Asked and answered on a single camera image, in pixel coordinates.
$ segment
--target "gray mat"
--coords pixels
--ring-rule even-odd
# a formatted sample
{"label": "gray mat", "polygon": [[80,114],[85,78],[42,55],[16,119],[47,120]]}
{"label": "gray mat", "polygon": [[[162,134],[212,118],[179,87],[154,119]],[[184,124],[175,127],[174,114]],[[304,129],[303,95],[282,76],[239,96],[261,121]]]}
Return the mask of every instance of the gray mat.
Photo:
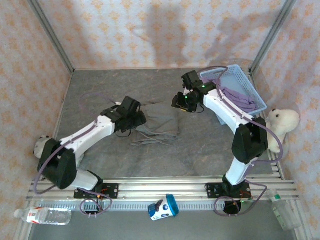
{"label": "gray mat", "polygon": [[[102,93],[116,102],[130,96],[141,103],[168,102],[181,92],[181,76],[189,69],[78,70],[74,72],[58,130],[58,139],[85,127],[113,104],[100,96],[87,96],[81,112],[78,100],[85,93]],[[172,146],[131,146],[131,139],[109,136],[90,148],[81,169],[102,178],[222,176],[233,154],[233,133],[206,109],[201,114],[179,111],[179,137]],[[271,174],[270,164],[257,164],[251,174]]]}
{"label": "gray mat", "polygon": [[30,240],[295,240],[283,231],[271,203],[258,203],[246,215],[221,217],[213,211],[182,211],[152,221],[148,212],[106,212],[95,219],[73,212],[67,226],[32,226]]}

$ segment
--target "black mounting plate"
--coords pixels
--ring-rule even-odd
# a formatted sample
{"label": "black mounting plate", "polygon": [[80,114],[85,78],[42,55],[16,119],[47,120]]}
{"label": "black mounting plate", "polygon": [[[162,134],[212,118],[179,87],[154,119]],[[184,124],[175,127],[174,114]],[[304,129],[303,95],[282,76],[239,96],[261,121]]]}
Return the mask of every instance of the black mounting plate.
{"label": "black mounting plate", "polygon": [[250,185],[244,182],[242,187],[237,192],[227,194],[223,189],[222,182],[210,182],[207,183],[204,188],[208,195],[208,199],[217,199],[219,197],[231,197],[233,199],[251,199]]}
{"label": "black mounting plate", "polygon": [[[119,193],[119,184],[118,183],[103,183],[102,189],[104,190],[102,194],[109,196],[111,199],[117,199]],[[76,189],[73,195],[74,199],[96,199],[97,195],[93,195]]]}

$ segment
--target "patterned wallpaper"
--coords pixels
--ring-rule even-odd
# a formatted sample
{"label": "patterned wallpaper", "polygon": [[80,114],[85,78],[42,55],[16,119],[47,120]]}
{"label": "patterned wallpaper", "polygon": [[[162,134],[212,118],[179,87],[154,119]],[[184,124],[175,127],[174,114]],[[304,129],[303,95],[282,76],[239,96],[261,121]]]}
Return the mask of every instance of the patterned wallpaper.
{"label": "patterned wallpaper", "polygon": [[254,60],[285,0],[40,0],[77,69]]}
{"label": "patterned wallpaper", "polygon": [[0,239],[11,240],[35,141],[53,133],[70,75],[26,0],[0,1],[0,39]]}
{"label": "patterned wallpaper", "polygon": [[318,0],[297,1],[255,81],[269,110],[298,111],[301,122],[287,136],[285,175],[297,181],[314,237],[320,238],[320,9]]}

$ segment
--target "metal extrusion bar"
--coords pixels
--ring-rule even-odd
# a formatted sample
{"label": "metal extrusion bar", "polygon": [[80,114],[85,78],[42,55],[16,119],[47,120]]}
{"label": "metal extrusion bar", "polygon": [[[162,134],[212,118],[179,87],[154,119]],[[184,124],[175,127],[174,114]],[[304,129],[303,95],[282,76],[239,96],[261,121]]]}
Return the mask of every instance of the metal extrusion bar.
{"label": "metal extrusion bar", "polygon": [[261,61],[264,59],[266,56],[271,44],[275,40],[277,33],[280,31],[281,27],[283,26],[285,20],[287,19],[289,13],[291,12],[294,4],[296,3],[297,0],[286,0],[279,16],[277,17],[276,21],[274,22],[268,36],[264,40],[262,47],[260,51],[258,52],[255,60],[252,63],[252,66],[250,67],[250,72],[252,76],[255,75],[256,70],[260,66]]}
{"label": "metal extrusion bar", "polygon": [[41,8],[38,0],[27,0],[30,7],[34,11],[34,14],[39,19],[44,31],[46,32],[47,36],[51,40],[54,48],[56,49],[57,53],[61,57],[61,60],[63,61],[65,67],[69,71],[69,73],[73,73],[75,68],[73,67],[72,63],[70,62],[70,59],[68,58],[68,55],[66,54],[64,48],[62,47],[58,37],[56,36],[49,20],[47,19],[43,9]]}

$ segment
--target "cup with sticker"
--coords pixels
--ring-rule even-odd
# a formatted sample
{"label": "cup with sticker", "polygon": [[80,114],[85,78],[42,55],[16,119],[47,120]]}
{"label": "cup with sticker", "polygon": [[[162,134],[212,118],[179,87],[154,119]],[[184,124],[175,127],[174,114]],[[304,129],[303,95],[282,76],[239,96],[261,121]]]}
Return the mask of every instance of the cup with sticker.
{"label": "cup with sticker", "polygon": [[153,221],[175,217],[179,213],[179,208],[175,197],[172,194],[167,194],[165,198],[153,203],[148,207],[149,216]]}

